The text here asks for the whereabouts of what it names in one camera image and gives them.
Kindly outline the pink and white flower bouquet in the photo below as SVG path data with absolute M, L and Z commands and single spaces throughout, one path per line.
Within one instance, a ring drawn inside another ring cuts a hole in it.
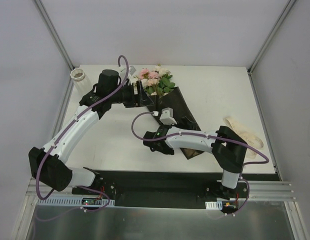
M 143 89 L 150 96 L 163 97 L 176 87 L 171 72 L 160 64 L 152 69 L 143 68 L 134 78 L 141 81 Z

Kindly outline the cream ribbon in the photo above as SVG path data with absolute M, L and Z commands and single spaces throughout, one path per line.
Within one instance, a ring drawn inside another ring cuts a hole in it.
M 264 148 L 264 142 L 254 134 L 247 126 L 237 121 L 231 116 L 223 118 L 223 122 L 227 127 L 232 129 L 238 136 L 240 136 L 246 143 L 257 149 L 262 150 Z

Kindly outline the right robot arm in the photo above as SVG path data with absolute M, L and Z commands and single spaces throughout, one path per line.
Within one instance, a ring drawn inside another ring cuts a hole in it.
M 152 152 L 164 155 L 174 155 L 175 149 L 191 149 L 213 155 L 222 168 L 222 179 L 219 186 L 210 189 L 211 193 L 226 200 L 237 193 L 247 148 L 246 142 L 229 127 L 220 126 L 216 132 L 207 133 L 160 125 L 156 132 L 147 131 L 142 140 L 143 145 Z

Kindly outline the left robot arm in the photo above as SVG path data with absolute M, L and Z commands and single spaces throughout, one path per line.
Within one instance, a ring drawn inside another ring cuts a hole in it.
M 131 83 L 127 74 L 120 76 L 115 70 L 103 70 L 98 82 L 79 101 L 76 112 L 66 126 L 42 148 L 33 147 L 29 151 L 31 175 L 36 180 L 36 189 L 40 188 L 40 183 L 58 192 L 67 187 L 83 186 L 89 194 L 97 194 L 101 183 L 95 172 L 84 167 L 67 167 L 73 149 L 112 105 L 139 108 L 152 103 L 141 80 Z

